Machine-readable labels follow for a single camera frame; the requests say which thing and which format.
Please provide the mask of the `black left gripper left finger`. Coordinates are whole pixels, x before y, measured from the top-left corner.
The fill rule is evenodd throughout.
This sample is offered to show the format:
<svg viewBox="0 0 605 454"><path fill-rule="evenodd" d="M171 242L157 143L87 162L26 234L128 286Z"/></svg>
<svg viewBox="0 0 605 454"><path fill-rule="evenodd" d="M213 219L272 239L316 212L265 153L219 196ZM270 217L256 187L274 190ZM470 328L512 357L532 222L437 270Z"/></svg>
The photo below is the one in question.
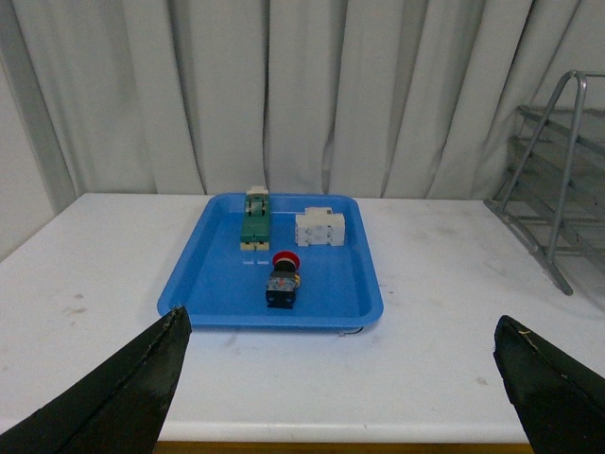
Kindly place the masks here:
<svg viewBox="0 0 605 454"><path fill-rule="evenodd" d="M192 329L171 310L67 391L1 436L4 453L150 453Z"/></svg>

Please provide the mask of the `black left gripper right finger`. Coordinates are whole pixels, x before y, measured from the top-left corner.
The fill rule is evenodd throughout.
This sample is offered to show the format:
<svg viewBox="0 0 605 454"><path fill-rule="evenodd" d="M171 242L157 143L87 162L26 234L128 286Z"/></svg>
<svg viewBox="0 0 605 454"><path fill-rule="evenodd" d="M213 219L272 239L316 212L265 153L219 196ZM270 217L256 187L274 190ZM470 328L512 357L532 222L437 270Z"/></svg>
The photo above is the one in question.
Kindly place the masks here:
<svg viewBox="0 0 605 454"><path fill-rule="evenodd" d="M604 378L534 331L502 316L493 352L535 453L604 451Z"/></svg>

